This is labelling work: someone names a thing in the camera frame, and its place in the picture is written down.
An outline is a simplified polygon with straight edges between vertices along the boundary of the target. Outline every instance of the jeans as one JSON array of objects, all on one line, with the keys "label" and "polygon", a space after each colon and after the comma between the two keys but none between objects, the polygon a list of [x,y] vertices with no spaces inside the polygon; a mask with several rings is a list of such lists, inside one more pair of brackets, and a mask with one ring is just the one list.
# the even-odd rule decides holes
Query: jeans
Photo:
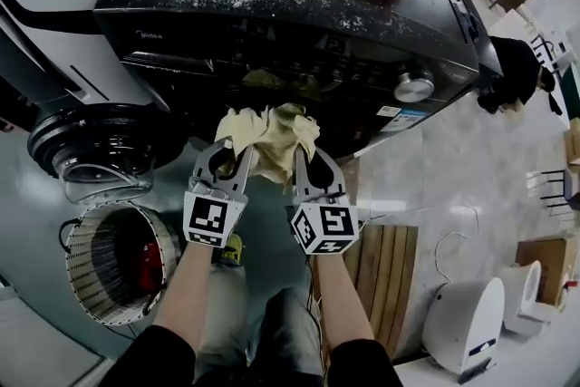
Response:
[{"label": "jeans", "polygon": [[319,326],[306,299],[307,293],[297,288],[284,289],[270,299],[256,335],[256,356],[247,368],[251,337],[247,333],[246,272],[242,266],[213,265],[195,384],[239,384],[238,380],[248,376],[258,383],[284,372],[302,372],[320,376],[322,385]]}]

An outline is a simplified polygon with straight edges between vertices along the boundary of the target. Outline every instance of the crumpled cloth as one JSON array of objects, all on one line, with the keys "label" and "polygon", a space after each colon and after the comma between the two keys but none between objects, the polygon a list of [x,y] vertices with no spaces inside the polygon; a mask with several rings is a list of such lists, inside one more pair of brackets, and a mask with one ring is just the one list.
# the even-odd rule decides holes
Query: crumpled cloth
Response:
[{"label": "crumpled cloth", "polygon": [[[277,184],[287,185],[294,173],[294,154],[299,145],[309,160],[316,152],[314,141],[320,129],[313,118],[305,117],[305,107],[285,103],[278,108],[266,107],[258,115],[246,108],[230,109],[217,127],[216,140],[231,137],[237,158],[244,149],[254,145],[250,176],[264,176]],[[224,169],[231,172],[235,160]]]}]

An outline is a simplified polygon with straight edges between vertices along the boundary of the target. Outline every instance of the white marker cube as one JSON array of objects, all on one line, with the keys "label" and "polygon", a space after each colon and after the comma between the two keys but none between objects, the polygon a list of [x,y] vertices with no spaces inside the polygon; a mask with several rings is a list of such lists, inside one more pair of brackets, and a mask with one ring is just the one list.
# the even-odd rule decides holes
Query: white marker cube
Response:
[{"label": "white marker cube", "polygon": [[303,203],[291,224],[307,255],[342,254],[359,239],[356,207]]},{"label": "white marker cube", "polygon": [[188,242],[223,248],[246,205],[234,200],[186,192],[183,234]]}]

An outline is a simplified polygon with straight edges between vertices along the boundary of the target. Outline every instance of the cardboard box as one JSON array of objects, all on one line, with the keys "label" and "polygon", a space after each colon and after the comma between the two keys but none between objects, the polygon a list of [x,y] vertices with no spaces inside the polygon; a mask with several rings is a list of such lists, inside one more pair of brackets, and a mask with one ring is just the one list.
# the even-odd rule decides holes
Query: cardboard box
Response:
[{"label": "cardboard box", "polygon": [[570,130],[565,132],[564,141],[568,165],[580,170],[580,118],[570,121]]},{"label": "cardboard box", "polygon": [[542,265],[538,302],[559,306],[564,280],[574,279],[577,254],[575,235],[541,237],[517,245],[517,263],[527,266],[537,260]]}]

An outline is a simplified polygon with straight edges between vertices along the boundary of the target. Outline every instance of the control dial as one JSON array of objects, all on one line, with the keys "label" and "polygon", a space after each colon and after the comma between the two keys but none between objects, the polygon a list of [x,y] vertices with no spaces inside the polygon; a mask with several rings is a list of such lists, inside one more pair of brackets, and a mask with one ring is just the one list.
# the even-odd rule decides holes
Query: control dial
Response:
[{"label": "control dial", "polygon": [[426,70],[414,70],[399,76],[394,96],[399,102],[415,103],[429,98],[435,91],[433,76]]}]

